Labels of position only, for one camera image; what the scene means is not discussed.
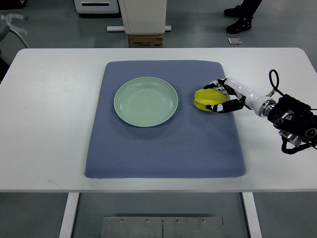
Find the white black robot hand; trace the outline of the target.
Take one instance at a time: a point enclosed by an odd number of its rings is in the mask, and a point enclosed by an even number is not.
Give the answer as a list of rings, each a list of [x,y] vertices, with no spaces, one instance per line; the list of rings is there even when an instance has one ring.
[[[234,95],[236,99],[228,100],[221,104],[206,105],[206,109],[218,112],[229,113],[248,108],[260,117],[267,117],[270,110],[276,105],[276,101],[269,96],[259,96],[252,89],[242,83],[231,79],[217,79],[204,87],[204,89],[215,89],[225,95]]]

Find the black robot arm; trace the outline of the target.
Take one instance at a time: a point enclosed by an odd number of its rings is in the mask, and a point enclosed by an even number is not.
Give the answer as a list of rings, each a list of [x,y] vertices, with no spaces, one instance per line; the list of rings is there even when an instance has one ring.
[[[265,110],[265,116],[279,130],[283,153],[317,148],[317,116],[311,106],[285,94]]]

